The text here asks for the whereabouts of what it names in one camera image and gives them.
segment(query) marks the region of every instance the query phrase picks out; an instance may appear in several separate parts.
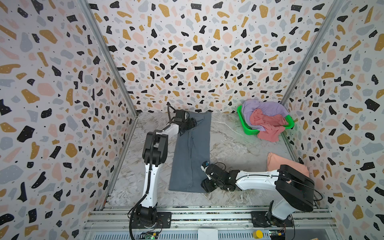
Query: patterned wall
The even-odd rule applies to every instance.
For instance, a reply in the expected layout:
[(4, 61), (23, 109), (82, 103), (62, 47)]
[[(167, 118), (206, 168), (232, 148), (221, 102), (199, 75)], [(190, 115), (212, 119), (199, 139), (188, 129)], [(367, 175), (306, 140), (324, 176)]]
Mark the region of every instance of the patterned wall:
[(131, 119), (76, 1), (0, 2), (0, 238), (79, 239)]
[(139, 112), (278, 102), (332, 0), (90, 0)]
[(384, 236), (384, 1), (345, 1), (286, 107), (345, 239)]

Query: purple cloth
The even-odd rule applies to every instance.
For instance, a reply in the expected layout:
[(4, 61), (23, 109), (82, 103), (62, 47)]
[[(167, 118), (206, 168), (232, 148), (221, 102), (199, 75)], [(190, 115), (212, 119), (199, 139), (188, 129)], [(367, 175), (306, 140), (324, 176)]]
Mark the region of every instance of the purple cloth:
[(263, 111), (263, 114), (266, 116), (275, 116), (277, 114), (281, 114), (284, 117), (289, 115), (289, 112), (285, 109), (283, 105), (275, 102), (259, 102), (256, 99), (248, 99), (243, 103), (243, 107), (241, 109), (241, 113), (243, 114), (243, 118), (248, 126), (252, 129), (257, 129), (259, 131), (265, 131), (265, 129), (260, 125), (252, 125), (249, 121), (252, 113), (255, 109), (260, 108)]

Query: yellow cap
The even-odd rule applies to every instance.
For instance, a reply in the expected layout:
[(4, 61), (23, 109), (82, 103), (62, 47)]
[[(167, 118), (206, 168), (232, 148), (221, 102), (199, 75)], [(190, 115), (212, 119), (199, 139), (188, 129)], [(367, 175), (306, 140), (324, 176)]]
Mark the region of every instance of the yellow cap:
[(252, 233), (254, 239), (263, 238), (263, 232), (260, 230), (257, 230)]

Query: plastic basket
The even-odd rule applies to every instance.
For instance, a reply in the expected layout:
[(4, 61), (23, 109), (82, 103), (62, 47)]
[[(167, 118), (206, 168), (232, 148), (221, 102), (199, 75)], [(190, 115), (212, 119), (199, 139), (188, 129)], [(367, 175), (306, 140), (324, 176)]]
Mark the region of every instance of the plastic basket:
[[(248, 124), (245, 122), (244, 118), (243, 118), (243, 114), (241, 113), (241, 108), (242, 106), (240, 105), (238, 108), (237, 108), (237, 114), (239, 115), (239, 118), (240, 118), (240, 122), (241, 122), (241, 125), (243, 126), (243, 129), (244, 129), (244, 132), (246, 135), (257, 135), (260, 131), (259, 130), (256, 130), (256, 129), (251, 129)], [(293, 119), (290, 115), (287, 115), (285, 117), (285, 120), (288, 122), (288, 125), (284, 125), (285, 129), (290, 129), (290, 128), (293, 128), (293, 126), (295, 125), (295, 123), (293, 122)]]

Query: mounting plate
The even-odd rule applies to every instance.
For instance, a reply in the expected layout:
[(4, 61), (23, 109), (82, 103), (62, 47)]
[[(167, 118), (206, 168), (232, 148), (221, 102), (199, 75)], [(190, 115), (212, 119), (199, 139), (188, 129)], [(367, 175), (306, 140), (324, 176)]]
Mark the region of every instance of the mounting plate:
[[(269, 227), (269, 220), (266, 218), (266, 213), (268, 211), (254, 211), (251, 212), (251, 218), (252, 218), (252, 224), (253, 227)], [(276, 227), (284, 227), (284, 223), (286, 227), (293, 227), (293, 222), (292, 222), (292, 216), (289, 215), (283, 223), (279, 224)]]
[[(170, 228), (170, 223), (172, 220), (171, 212), (157, 212), (158, 226), (156, 229), (161, 228)], [(145, 227), (138, 218), (134, 218), (132, 221), (132, 229), (144, 229)]]

